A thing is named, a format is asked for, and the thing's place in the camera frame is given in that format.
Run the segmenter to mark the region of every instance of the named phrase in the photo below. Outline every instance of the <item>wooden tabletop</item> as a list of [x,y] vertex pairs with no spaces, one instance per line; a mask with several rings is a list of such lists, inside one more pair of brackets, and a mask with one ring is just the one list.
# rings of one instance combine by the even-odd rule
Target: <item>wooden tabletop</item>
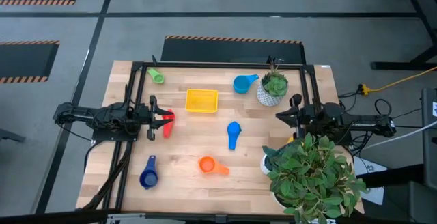
[[[123,100],[131,65],[131,61],[114,62],[104,106]],[[287,95],[279,105],[265,107],[256,97],[260,79],[247,94],[235,93],[232,82],[240,74],[258,74],[261,78],[267,70],[167,67],[158,70],[164,74],[165,83],[155,84],[147,74],[142,102],[148,103],[149,95],[155,95],[160,108],[173,109],[175,125],[169,139],[163,138],[160,129],[156,131],[156,140],[149,141],[146,127],[141,130],[133,145],[122,211],[283,214],[282,207],[270,196],[270,179],[259,165],[264,155],[263,145],[279,148],[294,132],[274,115],[289,109],[288,100],[293,94],[302,93],[299,71],[282,73],[289,82]],[[315,75],[320,100],[338,102],[330,66],[315,66]],[[309,76],[307,83],[312,97]],[[218,111],[213,114],[185,111],[187,89],[218,90]],[[234,151],[228,149],[227,137],[227,126],[232,121],[242,128]],[[114,142],[105,142],[91,151],[77,207],[87,204],[107,179],[113,149]],[[150,155],[156,155],[159,182],[145,190],[139,176]],[[228,166],[230,174],[202,174],[198,161],[205,155]],[[343,155],[352,162],[348,153]],[[116,182],[113,187],[110,207],[115,205],[117,185]],[[361,202],[356,209],[364,212]]]

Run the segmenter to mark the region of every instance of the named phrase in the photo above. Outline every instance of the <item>gray floor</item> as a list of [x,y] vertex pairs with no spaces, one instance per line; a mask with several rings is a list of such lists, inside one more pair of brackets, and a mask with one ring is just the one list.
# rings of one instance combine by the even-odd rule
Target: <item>gray floor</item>
[[[0,7],[0,12],[99,12],[104,0],[77,0],[72,7]],[[419,0],[431,24],[437,5]],[[409,0],[111,0],[110,12],[412,12]],[[56,106],[72,97],[96,18],[0,18],[0,41],[60,40],[47,83],[0,85],[0,127],[25,135],[24,143],[0,144],[0,216],[32,211],[59,129],[51,119]],[[380,87],[414,72],[373,71],[371,61],[408,61],[431,45],[417,19],[341,18],[107,18],[83,90],[81,105],[101,105],[114,60],[160,57],[166,35],[229,36],[300,40],[309,64],[333,68],[339,93],[359,83]],[[393,115],[420,107],[420,91],[435,87],[429,74],[369,97],[358,97],[351,113],[375,113],[373,102],[387,99]],[[353,99],[345,100],[350,106]],[[395,120],[421,125],[420,113]],[[86,137],[91,130],[75,124]],[[399,129],[397,135],[411,130]],[[383,138],[374,137],[371,143]],[[47,211],[73,210],[83,175],[88,142],[70,136]],[[387,167],[422,163],[421,136],[363,151],[363,157]],[[401,194],[394,195],[402,202]]]

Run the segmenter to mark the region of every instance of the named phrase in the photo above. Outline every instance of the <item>light blue measuring cup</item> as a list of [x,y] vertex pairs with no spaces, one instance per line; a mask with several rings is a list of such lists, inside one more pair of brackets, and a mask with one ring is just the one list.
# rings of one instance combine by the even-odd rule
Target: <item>light blue measuring cup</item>
[[254,81],[258,80],[259,76],[257,74],[252,74],[250,76],[237,76],[234,79],[234,90],[239,94],[245,94],[251,88]]

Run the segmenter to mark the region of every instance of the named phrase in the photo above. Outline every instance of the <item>orange measuring cup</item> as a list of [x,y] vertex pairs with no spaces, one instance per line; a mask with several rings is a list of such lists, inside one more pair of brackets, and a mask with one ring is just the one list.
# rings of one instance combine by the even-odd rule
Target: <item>orange measuring cup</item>
[[199,161],[200,170],[204,173],[221,173],[229,175],[229,168],[221,165],[211,156],[204,156]]

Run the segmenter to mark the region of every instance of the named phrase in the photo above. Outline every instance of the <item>yellow rectangular bowl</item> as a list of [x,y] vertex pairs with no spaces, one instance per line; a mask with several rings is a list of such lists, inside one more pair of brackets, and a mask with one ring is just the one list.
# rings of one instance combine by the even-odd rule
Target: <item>yellow rectangular bowl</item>
[[216,113],[218,103],[219,92],[217,90],[186,90],[185,109],[189,112]]

